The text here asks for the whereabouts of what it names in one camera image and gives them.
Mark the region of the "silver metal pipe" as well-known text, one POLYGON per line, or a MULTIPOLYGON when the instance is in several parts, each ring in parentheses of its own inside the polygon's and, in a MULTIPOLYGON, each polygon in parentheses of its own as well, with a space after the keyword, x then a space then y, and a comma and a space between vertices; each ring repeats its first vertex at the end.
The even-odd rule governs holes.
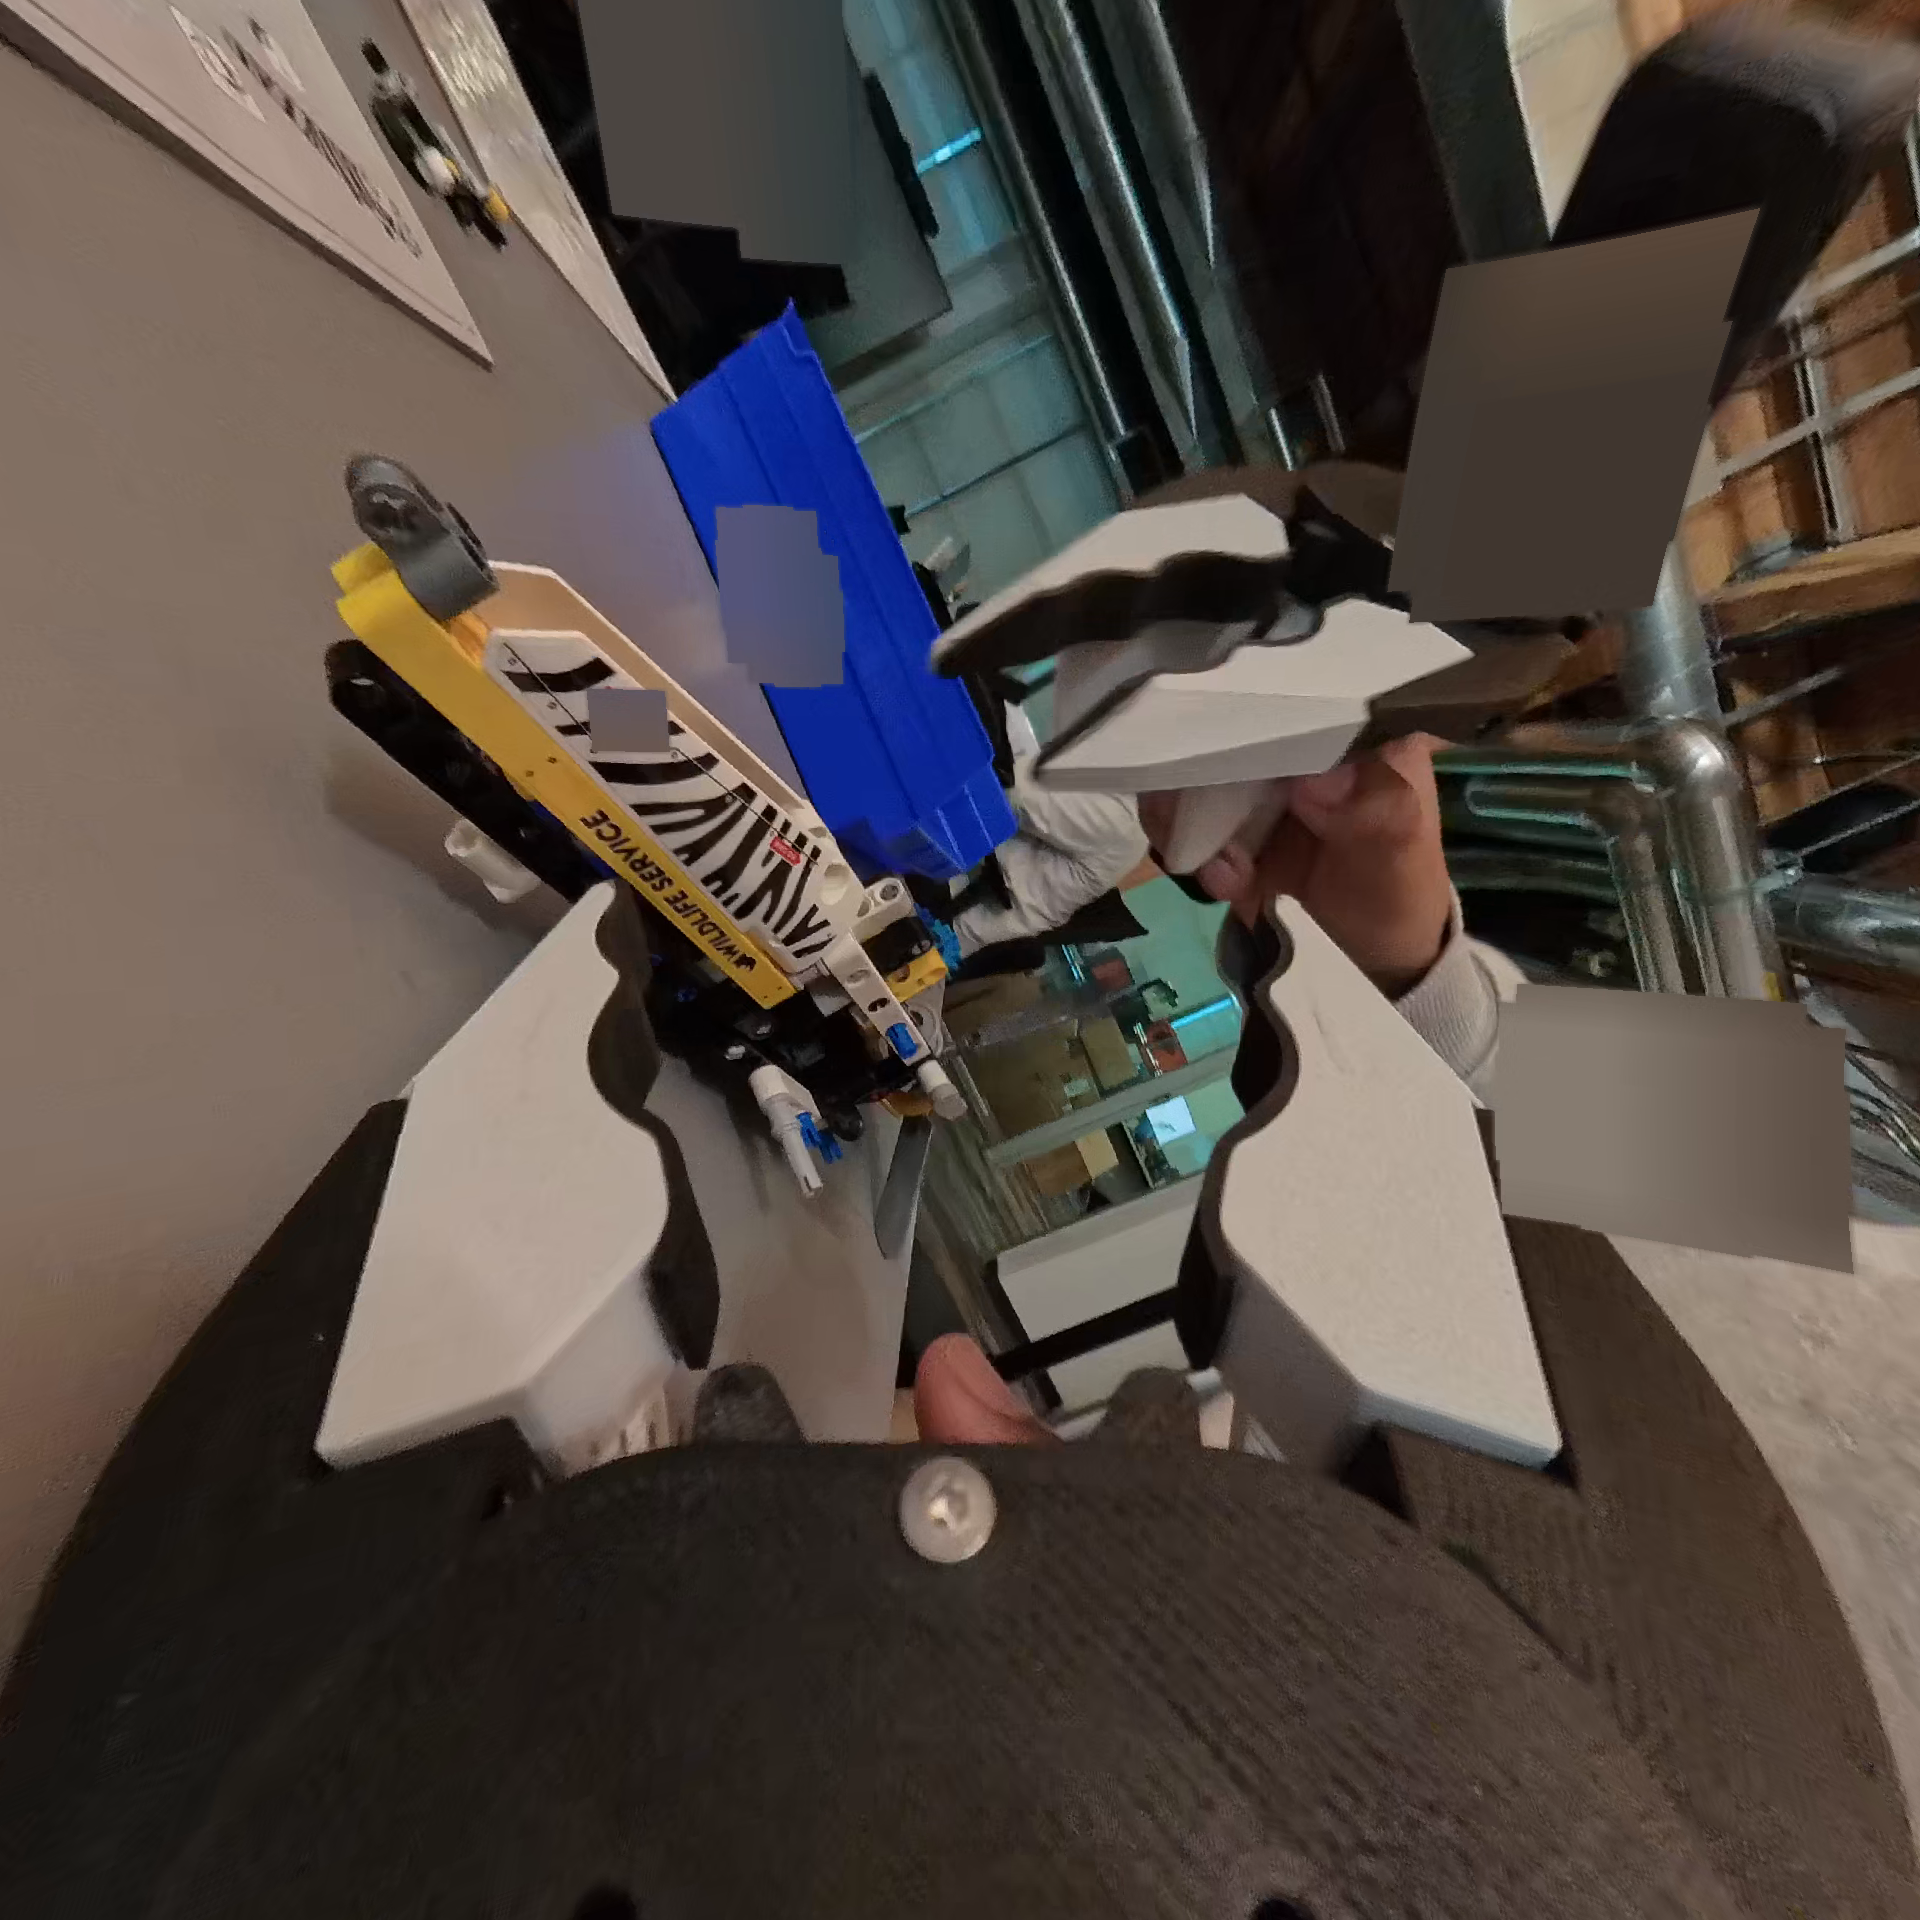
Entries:
POLYGON ((1914 642, 1914 603, 1864 609, 1834 599, 1812 611, 1706 609, 1709 668, 1741 666, 1788 642, 1825 642, 1810 677, 1721 715, 1644 715, 1618 727, 1517 727, 1442 753, 1434 773, 1460 782, 1466 821, 1503 853, 1462 871, 1462 890, 1573 894, 1576 877, 1521 868, 1519 845, 1589 835, 1605 845, 1638 982, 1740 1001, 1789 1001, 1788 951, 1839 965, 1914 974, 1914 906, 1849 879, 1808 875, 1800 853, 1761 845, 1752 790, 1732 741, 1776 711, 1882 654, 1914 642))

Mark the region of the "person's right forearm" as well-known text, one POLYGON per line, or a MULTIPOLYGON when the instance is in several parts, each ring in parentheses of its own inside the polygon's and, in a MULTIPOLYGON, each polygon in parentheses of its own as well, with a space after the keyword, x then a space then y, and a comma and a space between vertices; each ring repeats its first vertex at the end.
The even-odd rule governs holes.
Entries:
POLYGON ((1526 982, 1521 969, 1498 949, 1465 931, 1460 900, 1450 899, 1447 938, 1431 966, 1389 1001, 1423 1043, 1492 1106, 1502 1011, 1526 982))

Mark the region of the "person's left hand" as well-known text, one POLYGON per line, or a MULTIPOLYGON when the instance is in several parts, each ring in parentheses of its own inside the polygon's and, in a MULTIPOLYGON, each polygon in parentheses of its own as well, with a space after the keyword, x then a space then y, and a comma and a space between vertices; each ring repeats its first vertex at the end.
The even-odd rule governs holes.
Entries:
POLYGON ((940 1335, 925 1347, 911 1401, 918 1441, 929 1446, 1010 1446, 1056 1438, 968 1335, 940 1335))

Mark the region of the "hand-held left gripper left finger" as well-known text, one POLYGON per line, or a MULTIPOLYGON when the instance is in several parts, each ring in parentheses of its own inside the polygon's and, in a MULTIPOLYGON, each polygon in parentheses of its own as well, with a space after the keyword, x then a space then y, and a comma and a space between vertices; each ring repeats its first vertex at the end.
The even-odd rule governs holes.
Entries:
POLYGON ((332 1469, 512 1423, 549 1469, 681 1438, 720 1308, 640 900, 592 887, 420 1070, 317 1426, 332 1469))

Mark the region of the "small cluster of lego pieces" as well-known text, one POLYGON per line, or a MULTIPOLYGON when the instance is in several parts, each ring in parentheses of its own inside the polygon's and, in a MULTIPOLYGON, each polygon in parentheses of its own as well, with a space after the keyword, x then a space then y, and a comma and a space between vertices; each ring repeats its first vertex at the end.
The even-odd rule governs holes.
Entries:
POLYGON ((367 110, 374 130, 420 188, 431 194, 469 233, 477 233, 496 251, 510 245, 510 213, 492 185, 469 167, 460 143, 420 107, 410 83, 383 58, 372 38, 361 38, 358 53, 369 73, 367 110))

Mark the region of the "person's right hand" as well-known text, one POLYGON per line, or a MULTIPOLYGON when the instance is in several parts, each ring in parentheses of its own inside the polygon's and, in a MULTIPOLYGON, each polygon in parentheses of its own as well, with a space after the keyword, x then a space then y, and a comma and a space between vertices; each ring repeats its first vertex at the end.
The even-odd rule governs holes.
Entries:
POLYGON ((1438 735, 1396 735, 1322 774, 1277 782, 1264 838, 1242 822, 1193 879, 1246 925, 1285 897, 1389 999, 1448 947, 1453 885, 1442 844, 1438 735))

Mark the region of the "lego instruction booklet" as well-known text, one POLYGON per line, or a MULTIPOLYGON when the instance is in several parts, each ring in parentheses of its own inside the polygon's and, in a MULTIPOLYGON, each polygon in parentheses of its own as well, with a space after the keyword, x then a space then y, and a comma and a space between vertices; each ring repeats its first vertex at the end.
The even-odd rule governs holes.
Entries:
POLYGON ((5 43, 481 367, 494 355, 304 2, 5 2, 5 43))

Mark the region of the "white printed paper sheet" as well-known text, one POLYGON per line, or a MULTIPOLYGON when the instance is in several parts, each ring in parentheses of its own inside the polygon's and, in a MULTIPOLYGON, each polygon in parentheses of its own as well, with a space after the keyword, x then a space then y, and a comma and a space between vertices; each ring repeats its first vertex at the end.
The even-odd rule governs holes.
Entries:
POLYGON ((655 388, 676 398, 484 2, 400 2, 479 173, 513 225, 655 388))

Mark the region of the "lego plane model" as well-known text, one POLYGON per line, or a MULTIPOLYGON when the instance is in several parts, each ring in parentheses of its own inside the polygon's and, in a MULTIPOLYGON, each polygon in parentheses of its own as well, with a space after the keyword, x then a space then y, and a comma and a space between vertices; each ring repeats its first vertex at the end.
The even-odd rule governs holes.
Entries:
POLYGON ((348 637, 326 650, 326 695, 452 806, 452 857, 501 900, 536 885, 568 902, 604 882, 629 890, 647 927, 657 1043, 708 1086, 756 1101, 804 1194, 815 1194, 821 1165, 862 1137, 868 1108, 922 1133, 932 1121, 972 1116, 948 1070, 948 966, 904 882, 862 877, 802 790, 730 732, 809 805, 862 882, 854 938, 876 966, 876 975, 817 975, 776 1004, 756 1004, 545 805, 582 788, 550 773, 545 741, 481 666, 487 633, 476 612, 496 595, 501 563, 469 522, 383 454, 352 454, 342 483, 358 546, 334 567, 348 637))

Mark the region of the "blue plastic bin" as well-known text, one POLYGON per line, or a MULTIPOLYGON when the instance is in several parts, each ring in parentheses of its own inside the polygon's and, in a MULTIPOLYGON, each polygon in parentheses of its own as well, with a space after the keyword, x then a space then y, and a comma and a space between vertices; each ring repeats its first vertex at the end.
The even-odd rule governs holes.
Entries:
POLYGON ((844 679, 766 685, 784 746, 865 873, 967 875, 1017 822, 967 687, 929 669, 937 614, 809 334, 785 306, 650 421, 708 571, 722 517, 790 509, 837 565, 844 679))

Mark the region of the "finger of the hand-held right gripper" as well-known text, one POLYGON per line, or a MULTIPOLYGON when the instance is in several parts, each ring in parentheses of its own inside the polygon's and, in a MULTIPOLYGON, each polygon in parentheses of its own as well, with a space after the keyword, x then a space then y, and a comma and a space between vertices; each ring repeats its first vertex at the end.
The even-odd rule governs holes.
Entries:
POLYGON ((1061 655, 1038 780, 1153 793, 1325 773, 1381 701, 1462 666, 1465 642, 1365 596, 1293 605, 1271 631, 1166 621, 1061 655))
POLYGON ((988 674, 1164 623, 1241 626, 1280 596, 1288 546, 1285 518, 1249 497, 1134 507, 958 617, 927 662, 937 677, 988 674))

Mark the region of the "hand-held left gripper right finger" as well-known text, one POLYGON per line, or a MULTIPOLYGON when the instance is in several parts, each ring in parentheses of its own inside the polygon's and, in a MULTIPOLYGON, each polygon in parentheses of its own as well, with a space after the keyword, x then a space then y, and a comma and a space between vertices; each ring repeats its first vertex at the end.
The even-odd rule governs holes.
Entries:
POLYGON ((1560 1454, 1460 1077, 1293 900, 1228 925, 1252 969, 1177 1278, 1177 1335, 1242 1443, 1341 1469, 1393 1428, 1510 1467, 1560 1454))

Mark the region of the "white lego wing panel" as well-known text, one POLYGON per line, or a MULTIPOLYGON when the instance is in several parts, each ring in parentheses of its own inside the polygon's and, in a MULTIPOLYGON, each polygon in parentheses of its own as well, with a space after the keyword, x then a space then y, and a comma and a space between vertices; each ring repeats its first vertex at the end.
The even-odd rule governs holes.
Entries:
POLYGON ((568 829, 756 1004, 876 975, 862 882, 817 815, 545 567, 501 565, 487 677, 582 796, 568 829))

